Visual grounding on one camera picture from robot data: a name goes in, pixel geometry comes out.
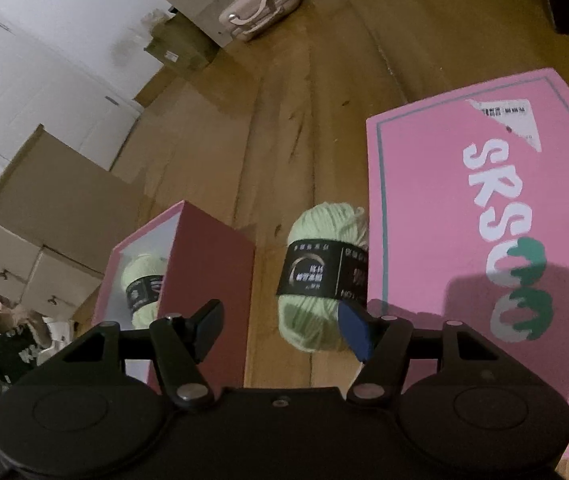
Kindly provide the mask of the pink shoe box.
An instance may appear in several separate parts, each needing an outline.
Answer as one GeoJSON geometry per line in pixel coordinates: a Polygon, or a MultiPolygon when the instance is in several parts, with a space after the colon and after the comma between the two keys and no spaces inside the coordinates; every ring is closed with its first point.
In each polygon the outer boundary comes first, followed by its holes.
{"type": "Polygon", "coordinates": [[[188,318],[208,300],[222,301],[224,327],[199,370],[215,393],[225,386],[241,387],[254,250],[243,233],[183,200],[113,248],[92,322],[113,321],[122,330],[132,328],[123,274],[136,257],[157,256],[167,264],[158,314],[188,318]]]}

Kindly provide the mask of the cardboard box in corner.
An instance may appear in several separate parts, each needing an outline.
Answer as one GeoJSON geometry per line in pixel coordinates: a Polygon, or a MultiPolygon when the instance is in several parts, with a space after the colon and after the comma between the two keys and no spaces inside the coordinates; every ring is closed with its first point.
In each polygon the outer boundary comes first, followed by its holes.
{"type": "Polygon", "coordinates": [[[215,41],[179,12],[155,9],[141,24],[150,35],[144,50],[180,76],[203,70],[219,51],[215,41]]]}

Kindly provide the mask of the pink box lid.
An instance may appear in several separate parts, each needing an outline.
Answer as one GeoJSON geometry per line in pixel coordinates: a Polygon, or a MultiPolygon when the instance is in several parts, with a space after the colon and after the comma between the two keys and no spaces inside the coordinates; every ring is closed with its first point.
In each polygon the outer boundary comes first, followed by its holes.
{"type": "Polygon", "coordinates": [[[366,128],[371,310],[463,321],[569,402],[568,84],[533,70],[366,128]]]}

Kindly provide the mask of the white drawer cabinet left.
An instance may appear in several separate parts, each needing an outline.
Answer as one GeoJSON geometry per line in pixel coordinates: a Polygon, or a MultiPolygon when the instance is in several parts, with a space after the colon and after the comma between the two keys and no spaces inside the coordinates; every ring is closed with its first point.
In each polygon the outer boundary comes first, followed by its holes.
{"type": "Polygon", "coordinates": [[[0,176],[0,296],[57,321],[99,288],[142,193],[37,128],[0,176]]]}

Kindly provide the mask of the green yarn ball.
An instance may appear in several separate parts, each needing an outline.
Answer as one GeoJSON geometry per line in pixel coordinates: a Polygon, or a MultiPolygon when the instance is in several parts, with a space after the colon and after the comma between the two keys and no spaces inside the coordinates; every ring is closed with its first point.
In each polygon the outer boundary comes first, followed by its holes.
{"type": "Polygon", "coordinates": [[[339,303],[366,303],[368,222],[362,207],[322,203],[291,226],[279,283],[278,328],[303,352],[347,348],[339,303]]]}
{"type": "Polygon", "coordinates": [[[148,328],[158,317],[166,269],[167,259],[152,254],[139,255],[126,264],[121,285],[135,330],[148,328]]]}

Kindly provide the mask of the pink small suitcase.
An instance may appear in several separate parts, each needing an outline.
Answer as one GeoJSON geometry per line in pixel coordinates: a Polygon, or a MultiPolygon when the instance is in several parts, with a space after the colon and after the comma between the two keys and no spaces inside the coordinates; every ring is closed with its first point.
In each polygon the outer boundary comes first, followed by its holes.
{"type": "Polygon", "coordinates": [[[297,10],[301,2],[302,0],[234,0],[222,10],[218,20],[232,38],[248,42],[297,10]]]}

